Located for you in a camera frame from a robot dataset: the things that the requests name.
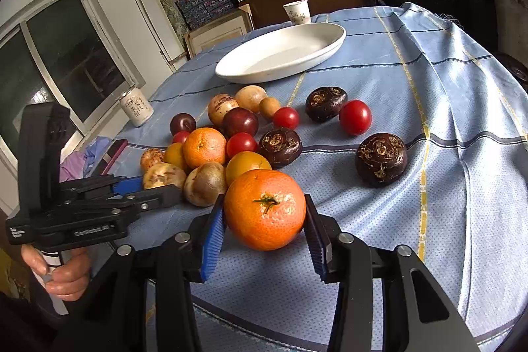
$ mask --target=table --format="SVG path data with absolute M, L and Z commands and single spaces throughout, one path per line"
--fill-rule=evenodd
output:
M 371 246 L 410 245 L 481 350 L 495 350 L 528 297 L 527 94 L 460 28 L 417 5 L 341 10 L 313 21 L 343 26 L 342 48 L 305 73 L 262 84 L 301 116 L 296 131 L 304 150 L 282 171 L 343 231 Z M 188 112 L 198 126 L 209 124 L 211 97 L 242 87 L 216 77 L 216 63 L 242 42 L 290 25 L 255 30 L 187 62 L 152 96 L 153 117 L 140 128 L 123 128 L 117 138 L 129 146 L 112 173 L 140 175 L 142 152 L 170 144 L 175 114 Z M 366 136 L 347 136 L 336 118 L 308 119 L 306 96 L 324 85 L 342 87 L 349 100 L 370 106 L 368 134 L 390 132 L 405 141 L 409 165 L 399 181 L 366 187 L 354 166 Z M 269 128 L 262 120 L 256 138 Z M 159 245 L 209 210 L 180 204 L 148 212 L 120 243 Z M 374 287 L 372 349 L 381 350 L 381 287 Z M 337 285 L 319 280 L 303 234 L 278 251 L 256 252 L 228 230 L 215 273 L 205 284 L 192 284 L 192 294 L 205 351 L 324 351 Z M 153 288 L 148 301 L 151 306 Z M 154 308 L 147 317 L 148 347 L 155 350 Z

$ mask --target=yellow tomato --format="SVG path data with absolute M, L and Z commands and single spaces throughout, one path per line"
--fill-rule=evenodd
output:
M 178 166 L 181 170 L 184 170 L 186 173 L 189 173 L 191 169 L 185 162 L 185 157 L 183 157 L 183 144 L 181 142 L 176 142 L 168 146 L 163 157 L 165 163 L 170 163 L 171 165 Z
M 225 181 L 228 183 L 228 187 L 244 172 L 254 169 L 271 170 L 271 165 L 268 160 L 256 152 L 242 151 L 236 154 L 229 160 L 228 166 L 225 168 Z

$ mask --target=red cherry tomato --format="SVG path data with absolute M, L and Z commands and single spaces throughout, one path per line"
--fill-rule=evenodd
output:
M 345 132 L 357 136 L 369 129 L 372 124 L 372 113 L 366 103 L 353 100 L 341 108 L 339 123 Z
M 295 129 L 299 125 L 299 113 L 290 107 L 279 108 L 273 116 L 273 126 Z
M 249 133 L 240 132 L 233 134 L 233 136 L 229 138 L 225 149 L 228 153 L 228 157 L 233 158 L 235 154 L 242 151 L 255 151 L 257 149 L 257 142 Z
M 172 143 L 175 144 L 176 142 L 181 142 L 183 144 L 190 134 L 191 133 L 186 130 L 181 130 L 172 137 Z

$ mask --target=white jar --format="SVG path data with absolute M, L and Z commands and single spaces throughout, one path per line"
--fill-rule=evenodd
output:
M 132 87 L 130 90 L 123 92 L 119 98 L 119 103 L 136 127 L 144 124 L 154 114 L 154 108 L 143 96 L 139 88 Z

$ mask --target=screw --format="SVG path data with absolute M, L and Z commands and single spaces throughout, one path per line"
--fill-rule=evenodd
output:
M 174 236 L 174 239 L 178 243 L 187 243 L 189 240 L 191 240 L 191 235 L 188 232 L 179 232 Z
M 129 255 L 130 252 L 132 252 L 132 247 L 130 245 L 121 245 L 117 248 L 117 255 L 121 255 L 122 257 Z
M 350 233 L 339 233 L 337 240 L 339 240 L 341 243 L 352 243 L 354 241 L 354 236 L 352 236 Z
M 409 248 L 407 245 L 400 245 L 398 246 L 398 254 L 400 254 L 403 257 L 408 257 L 413 253 L 411 248 Z

